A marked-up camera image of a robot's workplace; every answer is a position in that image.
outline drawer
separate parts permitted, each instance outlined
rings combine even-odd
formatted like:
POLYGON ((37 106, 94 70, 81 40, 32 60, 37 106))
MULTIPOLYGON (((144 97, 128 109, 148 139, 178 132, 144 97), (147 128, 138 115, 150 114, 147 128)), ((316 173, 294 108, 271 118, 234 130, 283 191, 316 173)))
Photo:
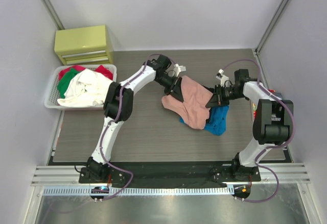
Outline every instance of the drawer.
POLYGON ((66 65, 75 65, 75 64, 92 63, 92 62, 100 62, 100 61, 109 62, 109 58, 108 56, 80 58, 80 59, 66 61, 66 65))
POLYGON ((76 54, 70 54, 70 55, 63 55, 61 57, 65 61, 73 61, 73 60, 78 60, 78 59, 103 57, 103 56, 107 56, 106 51, 76 53, 76 54))

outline garment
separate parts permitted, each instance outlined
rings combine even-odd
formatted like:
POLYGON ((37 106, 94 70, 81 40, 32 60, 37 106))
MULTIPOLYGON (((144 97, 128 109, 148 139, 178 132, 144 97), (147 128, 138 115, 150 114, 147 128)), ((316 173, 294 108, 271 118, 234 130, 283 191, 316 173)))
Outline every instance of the garment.
POLYGON ((65 99, 58 99, 58 104, 71 108, 85 108, 104 104, 112 80, 101 73, 85 69, 70 82, 65 99))
POLYGON ((182 78, 181 92, 184 102, 166 95, 161 99, 163 107, 179 114, 191 128, 204 129, 205 121, 209 118, 209 109, 205 105, 213 94, 187 76, 182 78))
POLYGON ((113 80, 113 74, 112 72, 110 72, 107 68, 105 68, 104 66, 100 65, 95 72, 99 72, 102 73, 105 77, 107 77, 110 80, 113 80))
MULTIPOLYGON (((62 71, 60 71, 58 73, 58 79, 61 80, 62 77, 71 69, 75 69, 76 71, 78 72, 81 72, 83 70, 85 70, 85 67, 82 67, 82 66, 79 66, 79 65, 74 65, 72 67, 68 67, 62 71)), ((100 65, 96 70, 95 72, 99 72, 99 73, 102 73, 105 77, 107 77, 108 79, 111 79, 113 80, 113 74, 112 72, 110 72, 107 68, 105 68, 104 66, 100 65)))
POLYGON ((77 72, 81 72, 81 71, 83 71, 83 70, 85 69, 85 67, 82 67, 82 66, 79 66, 79 65, 74 65, 74 66, 72 66, 72 67, 68 67, 68 68, 66 68, 66 69, 64 69, 64 70, 62 70, 62 71, 60 71, 60 72, 58 73, 58 79, 61 80, 62 77, 63 77, 67 72, 69 72, 69 70, 70 70, 71 68, 75 69, 77 72))
POLYGON ((228 109, 229 106, 211 108, 209 122, 205 125, 204 129, 217 136, 224 134, 226 131, 226 116, 228 109))
POLYGON ((68 89, 69 83, 71 80, 78 74, 78 71, 74 68, 70 68, 68 72, 61 78, 57 85, 57 89, 59 90, 60 97, 65 98, 65 92, 68 89))

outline metal frame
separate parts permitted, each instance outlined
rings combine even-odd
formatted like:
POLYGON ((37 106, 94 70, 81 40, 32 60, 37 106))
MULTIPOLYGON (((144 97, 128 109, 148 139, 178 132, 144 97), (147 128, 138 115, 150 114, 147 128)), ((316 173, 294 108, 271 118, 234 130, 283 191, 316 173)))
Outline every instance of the metal frame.
POLYGON ((58 30, 65 29, 50 0, 41 0, 58 30))
POLYGON ((285 11, 286 6, 288 5, 289 2, 290 2, 290 0, 282 0, 281 3, 279 4, 277 11, 275 12, 273 18, 271 19, 271 21, 268 25, 268 28, 266 29, 261 40, 259 41, 257 48, 255 49, 256 53, 260 53, 260 51, 262 50, 263 45, 265 44, 265 42, 268 39, 269 35, 271 34, 272 30, 276 26, 278 20, 282 16, 282 14, 285 11))
POLYGON ((60 111, 60 115, 59 115, 58 122, 57 122, 57 125, 56 125, 56 130, 55 130, 54 137, 53 137, 53 140, 52 140, 51 150, 50 150, 50 153, 49 153, 49 156, 48 156, 47 163, 52 161, 53 156, 55 154, 56 145, 57 145, 57 141, 58 141, 58 138, 59 138, 59 135, 60 135, 64 114, 65 114, 65 111, 60 111))
POLYGON ((267 77, 266 77, 266 72, 265 72, 264 67, 262 65, 260 54, 256 52, 256 49, 252 49, 252 53, 253 53, 253 55, 255 57, 255 60, 256 60, 257 64, 259 65, 259 68, 260 68, 261 79, 262 79, 261 82, 264 84, 264 86, 267 89, 270 89, 269 84, 268 84, 268 80, 267 80, 267 77))
MULTIPOLYGON (((268 163, 262 164, 271 168, 278 176, 281 184, 285 183, 309 183, 310 179, 303 163, 268 163)), ((261 182, 253 184, 276 183, 274 175, 266 170, 259 168, 261 182)), ((37 166, 31 186, 103 186, 106 184, 80 184, 79 173, 73 166, 37 166)), ((228 182, 232 185, 248 184, 249 182, 228 182)))
MULTIPOLYGON (((310 223, 321 223, 315 202, 312 198, 312 186, 303 163, 268 163, 263 164, 274 170, 281 184, 297 183, 303 204, 305 206, 310 223)), ((273 174, 260 168, 262 177, 261 182, 253 184, 275 184, 273 174)), ((43 196, 84 196, 89 195, 90 189, 95 186, 106 184, 80 184, 78 182, 79 173, 73 166, 38 166, 35 170, 31 186, 34 188, 29 209, 26 214, 25 224, 34 224, 43 196)), ((127 189, 124 196, 159 196, 159 195, 222 195, 231 194, 231 185, 243 185, 248 182, 230 182, 225 189, 206 188, 206 189, 127 189)), ((117 188, 111 188, 111 194, 117 188)))

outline laundry basket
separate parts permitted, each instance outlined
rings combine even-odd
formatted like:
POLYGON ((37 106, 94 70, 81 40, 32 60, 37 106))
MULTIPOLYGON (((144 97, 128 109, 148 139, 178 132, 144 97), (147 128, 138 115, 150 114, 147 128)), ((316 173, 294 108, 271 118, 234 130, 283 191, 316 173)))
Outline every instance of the laundry basket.
MULTIPOLYGON (((100 65, 81 65, 85 68, 88 68, 90 70, 96 70, 100 65)), ((113 81, 116 81, 117 78, 117 68, 115 65, 112 64, 102 64, 106 69, 108 69, 113 74, 113 81)), ((45 100, 44 105, 47 108, 56 108, 59 110, 92 110, 92 109, 102 109, 103 105, 96 105, 94 107, 87 107, 87 108, 69 108, 64 107, 58 104, 57 99, 60 98, 59 90, 57 89, 57 85, 59 83, 58 74, 60 71, 72 66, 60 66, 56 68, 53 76, 51 77, 51 80, 48 84, 48 87, 46 88, 45 93, 45 100)))

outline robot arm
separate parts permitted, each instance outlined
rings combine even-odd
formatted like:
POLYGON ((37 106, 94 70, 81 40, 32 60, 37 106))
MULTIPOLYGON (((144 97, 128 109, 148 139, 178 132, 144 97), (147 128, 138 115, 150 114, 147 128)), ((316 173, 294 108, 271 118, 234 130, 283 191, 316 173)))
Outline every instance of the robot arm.
MULTIPOLYGON (((260 181, 256 163, 271 150, 272 146, 282 145, 290 138, 293 130, 291 117, 279 102, 260 88, 261 83, 258 84, 255 79, 249 77, 247 69, 235 71, 235 84, 230 86, 225 86, 229 78, 222 73, 220 70, 217 75, 221 79, 221 84, 215 86, 215 93, 207 107, 215 104, 228 105, 230 100, 244 97, 251 100, 257 110, 252 127, 253 138, 246 148, 232 159, 231 166, 215 168, 214 179, 219 183, 248 181, 249 177, 252 181, 260 181)), ((293 112, 291 101, 281 101, 293 112)))
MULTIPOLYGON (((148 61, 144 65, 139 72, 127 80, 120 83, 113 82, 110 85, 104 104, 105 119, 101 136, 95 151, 87 161, 87 167, 81 170, 80 183, 92 183, 94 179, 106 180, 109 167, 100 153, 101 140, 104 156, 110 161, 112 147, 119 129, 132 113, 133 97, 146 84, 156 81, 164 86, 165 94, 170 94, 183 102, 180 87, 182 78, 176 74, 184 67, 176 64, 177 72, 174 76, 169 76, 166 70, 171 66, 171 61, 162 55, 157 60, 148 61), (121 111, 119 117, 108 127, 109 122, 117 117, 119 110, 121 111)), ((221 166, 215 169, 215 173, 218 172, 222 176, 215 180, 216 182, 247 181, 251 176, 252 181, 260 181, 259 170, 255 163, 264 157, 269 149, 260 158, 256 159, 256 157, 265 148, 281 145, 290 137, 292 133, 290 116, 278 102, 260 89, 256 79, 249 77, 247 69, 235 71, 235 84, 230 83, 231 85, 226 85, 229 78, 223 76, 222 73, 217 76, 223 79, 220 85, 215 86, 214 94, 206 107, 225 106, 230 100, 246 98, 257 105, 257 112, 253 123, 253 139, 244 150, 236 154, 232 160, 232 166, 221 166)), ((283 102, 293 111, 291 101, 283 102)))
POLYGON ((81 169, 81 183, 91 183, 94 179, 104 181, 108 177, 109 168, 101 155, 101 147, 104 156, 110 161, 112 147, 117 134, 124 121, 126 121, 132 113, 133 97, 145 85, 152 81, 156 81, 164 86, 165 94, 170 94, 179 101, 183 101, 180 88, 181 77, 178 77, 178 75, 180 72, 185 71, 185 67, 175 64, 175 75, 169 76, 166 70, 170 66, 171 61, 169 58, 160 55, 157 60, 153 59, 146 62, 138 72, 128 79, 120 83, 112 82, 110 84, 103 106, 105 118, 101 135, 96 149, 87 160, 86 168, 81 169))

